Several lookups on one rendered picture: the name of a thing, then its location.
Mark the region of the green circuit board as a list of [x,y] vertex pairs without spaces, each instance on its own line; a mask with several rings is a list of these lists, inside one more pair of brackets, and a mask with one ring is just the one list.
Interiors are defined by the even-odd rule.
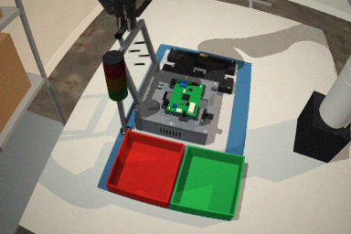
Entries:
[[196,117],[203,86],[204,84],[177,79],[166,110],[182,114],[185,111],[186,115]]

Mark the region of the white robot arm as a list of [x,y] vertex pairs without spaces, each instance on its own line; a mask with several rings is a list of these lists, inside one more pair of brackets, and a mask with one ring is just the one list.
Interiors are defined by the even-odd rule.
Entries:
[[351,55],[319,108],[324,122],[332,128],[351,123]]

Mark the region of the green bin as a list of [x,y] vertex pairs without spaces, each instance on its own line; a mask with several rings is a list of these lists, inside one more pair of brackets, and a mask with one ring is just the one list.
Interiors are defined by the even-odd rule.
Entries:
[[170,209],[231,220],[238,203],[244,161],[242,155],[187,145]]

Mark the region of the red bin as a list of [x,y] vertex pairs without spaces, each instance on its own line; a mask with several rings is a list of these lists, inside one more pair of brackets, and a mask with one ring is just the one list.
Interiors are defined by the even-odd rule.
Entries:
[[113,193],[167,208],[184,148],[127,130],[105,185]]

